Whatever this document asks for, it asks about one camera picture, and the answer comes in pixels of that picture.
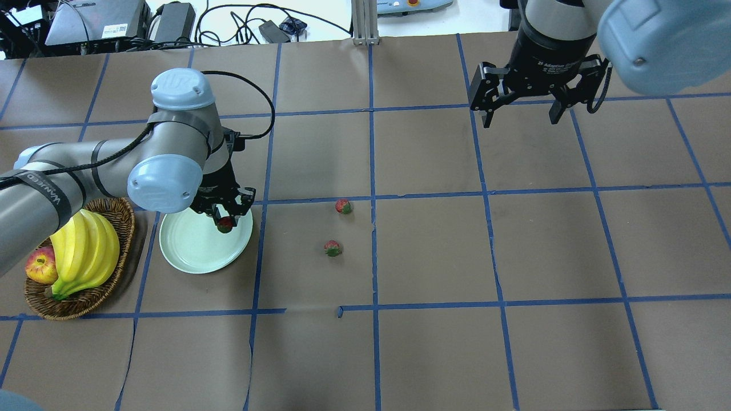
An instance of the basket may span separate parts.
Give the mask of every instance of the basket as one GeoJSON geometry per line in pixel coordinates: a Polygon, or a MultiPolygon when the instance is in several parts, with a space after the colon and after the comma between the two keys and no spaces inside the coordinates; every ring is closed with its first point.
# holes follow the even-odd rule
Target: basket
{"type": "MultiPolygon", "coordinates": [[[[84,208],[103,215],[112,223],[119,237],[119,261],[104,284],[74,293],[62,301],[56,301],[45,295],[45,289],[50,286],[49,284],[40,284],[26,277],[23,291],[26,303],[46,320],[72,320],[94,310],[109,297],[124,272],[132,237],[135,234],[135,213],[129,201],[122,198],[100,198],[92,200],[84,208]]],[[[49,238],[39,247],[48,245],[50,245],[49,238]]]]}

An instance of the brown woven basket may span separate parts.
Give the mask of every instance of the brown woven basket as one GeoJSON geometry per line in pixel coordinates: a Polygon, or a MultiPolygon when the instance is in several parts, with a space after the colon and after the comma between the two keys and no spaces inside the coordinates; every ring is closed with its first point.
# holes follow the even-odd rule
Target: brown woven basket
{"type": "MultiPolygon", "coordinates": [[[[104,284],[74,293],[63,301],[45,296],[48,284],[40,284],[26,277],[26,303],[46,320],[71,320],[94,310],[109,297],[124,272],[132,236],[135,234],[135,213],[129,201],[123,198],[100,198],[92,200],[84,208],[103,215],[114,226],[120,245],[117,267],[104,284]]],[[[50,245],[48,238],[39,247],[47,245],[50,245]]]]}

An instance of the metal post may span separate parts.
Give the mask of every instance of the metal post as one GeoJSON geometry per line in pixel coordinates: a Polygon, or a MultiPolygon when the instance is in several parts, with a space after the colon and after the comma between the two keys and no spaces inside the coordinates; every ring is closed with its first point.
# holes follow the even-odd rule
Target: metal post
{"type": "Polygon", "coordinates": [[[353,44],[378,44],[376,0],[352,0],[353,44]]]}

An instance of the plate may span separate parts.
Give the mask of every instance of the plate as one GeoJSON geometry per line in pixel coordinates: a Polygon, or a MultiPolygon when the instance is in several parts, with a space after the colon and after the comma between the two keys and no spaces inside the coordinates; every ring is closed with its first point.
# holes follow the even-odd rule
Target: plate
{"type": "Polygon", "coordinates": [[[170,265],[189,274],[205,274],[229,265],[243,252],[254,228],[251,211],[230,233],[220,233],[213,219],[190,208],[166,214],[160,225],[160,250],[170,265]]]}

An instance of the sticker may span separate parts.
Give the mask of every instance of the sticker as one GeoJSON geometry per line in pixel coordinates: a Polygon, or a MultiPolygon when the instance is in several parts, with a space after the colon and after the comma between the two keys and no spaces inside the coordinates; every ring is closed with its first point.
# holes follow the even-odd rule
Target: sticker
{"type": "Polygon", "coordinates": [[[102,39],[113,39],[114,37],[125,37],[127,34],[128,24],[110,24],[104,26],[102,39]]]}

